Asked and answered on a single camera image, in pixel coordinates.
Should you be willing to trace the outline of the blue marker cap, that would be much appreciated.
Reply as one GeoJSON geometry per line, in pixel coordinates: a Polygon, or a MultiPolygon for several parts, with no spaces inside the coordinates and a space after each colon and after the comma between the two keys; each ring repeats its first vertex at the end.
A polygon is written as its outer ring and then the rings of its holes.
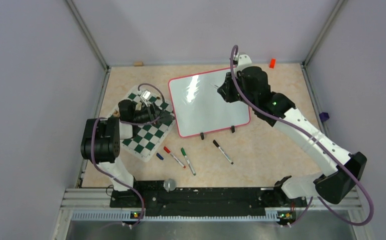
{"type": "Polygon", "coordinates": [[[164,160],[164,158],[159,153],[156,153],[156,156],[157,156],[158,159],[160,159],[162,161],[164,160]]]}

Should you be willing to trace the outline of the pink framed whiteboard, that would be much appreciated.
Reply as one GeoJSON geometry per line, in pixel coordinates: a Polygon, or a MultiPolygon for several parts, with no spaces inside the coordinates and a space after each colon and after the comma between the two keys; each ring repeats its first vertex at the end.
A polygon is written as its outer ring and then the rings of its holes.
{"type": "Polygon", "coordinates": [[[221,86],[229,68],[176,77],[168,81],[178,134],[198,136],[251,121],[250,109],[242,102],[227,103],[210,84],[221,86]]]}

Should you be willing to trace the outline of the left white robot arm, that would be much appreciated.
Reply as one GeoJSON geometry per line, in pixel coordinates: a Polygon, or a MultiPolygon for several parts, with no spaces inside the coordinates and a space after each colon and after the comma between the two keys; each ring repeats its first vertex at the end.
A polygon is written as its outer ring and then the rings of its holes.
{"type": "Polygon", "coordinates": [[[141,193],[133,188],[134,177],[119,157],[120,141],[138,135],[135,127],[158,127],[171,124],[175,117],[155,103],[134,103],[124,99],[118,103],[119,116],[91,118],[86,121],[81,141],[81,155],[110,178],[114,190],[123,192],[122,201],[130,207],[139,204],[141,193]]]}

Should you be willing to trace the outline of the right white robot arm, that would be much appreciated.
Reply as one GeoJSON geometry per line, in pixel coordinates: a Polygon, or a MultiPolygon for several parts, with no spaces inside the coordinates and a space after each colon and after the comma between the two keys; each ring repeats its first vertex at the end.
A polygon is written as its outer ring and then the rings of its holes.
{"type": "Polygon", "coordinates": [[[274,200],[289,205],[298,197],[320,197],[338,204],[360,180],[366,157],[343,149],[311,124],[286,95],[273,92],[268,75],[253,65],[246,54],[237,54],[217,92],[227,103],[243,102],[254,114],[284,133],[318,165],[320,172],[299,177],[286,176],[276,183],[274,200]]]}

